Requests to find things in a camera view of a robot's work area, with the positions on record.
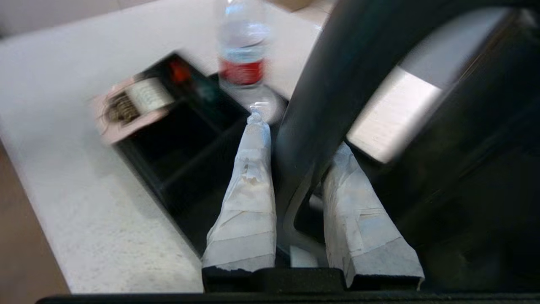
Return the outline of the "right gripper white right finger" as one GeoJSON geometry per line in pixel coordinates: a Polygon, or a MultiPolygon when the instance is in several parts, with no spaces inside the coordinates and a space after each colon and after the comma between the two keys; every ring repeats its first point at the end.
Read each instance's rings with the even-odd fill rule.
{"type": "Polygon", "coordinates": [[[340,144],[323,179],[328,265],[343,271],[348,289],[420,289],[416,251],[384,209],[347,144],[340,144]]]}

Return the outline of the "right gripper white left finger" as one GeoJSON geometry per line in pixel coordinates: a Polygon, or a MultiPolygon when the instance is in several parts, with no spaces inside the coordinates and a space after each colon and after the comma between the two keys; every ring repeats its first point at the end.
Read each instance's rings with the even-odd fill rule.
{"type": "Polygon", "coordinates": [[[277,216],[269,125],[247,119],[221,210],[207,235],[204,268],[248,271],[275,266],[277,216]]]}

